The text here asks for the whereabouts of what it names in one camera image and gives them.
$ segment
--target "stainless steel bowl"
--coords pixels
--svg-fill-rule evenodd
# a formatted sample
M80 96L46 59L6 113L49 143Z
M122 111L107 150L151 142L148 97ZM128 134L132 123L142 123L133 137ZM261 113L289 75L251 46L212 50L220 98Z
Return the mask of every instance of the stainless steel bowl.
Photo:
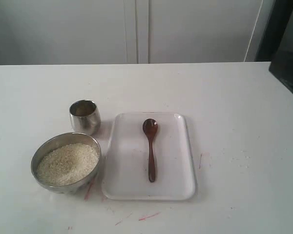
M64 145L83 143L90 146L98 146L100 149L99 161L94 169L83 179L68 185L63 186L49 186L44 184L37 178L37 167L41 162L42 158L47 155L49 152L56 150ZM86 186L93 177L96 176L99 170L99 165L101 163L101 148L98 142L91 136L84 133L64 133L58 136L51 138L46 141L39 149L35 152L31 160L31 173L33 174L36 181L44 188L53 191L58 194L72 194L75 193L78 189L83 186Z

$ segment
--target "table surface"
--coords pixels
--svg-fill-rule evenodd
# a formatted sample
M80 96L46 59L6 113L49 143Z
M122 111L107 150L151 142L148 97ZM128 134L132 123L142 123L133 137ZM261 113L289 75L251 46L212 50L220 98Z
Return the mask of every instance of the table surface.
M0 66L0 233L293 234L293 95L268 67ZM49 138L72 131L68 108L85 98L101 113L95 137L103 154L119 113L184 115L194 197L109 200L100 179L76 195L40 187L30 171L33 154Z

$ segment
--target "white cabinet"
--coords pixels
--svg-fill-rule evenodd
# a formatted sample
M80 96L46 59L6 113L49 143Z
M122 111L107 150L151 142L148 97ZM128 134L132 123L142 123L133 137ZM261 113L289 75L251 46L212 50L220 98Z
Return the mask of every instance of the white cabinet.
M0 0L0 64L252 61L274 0Z

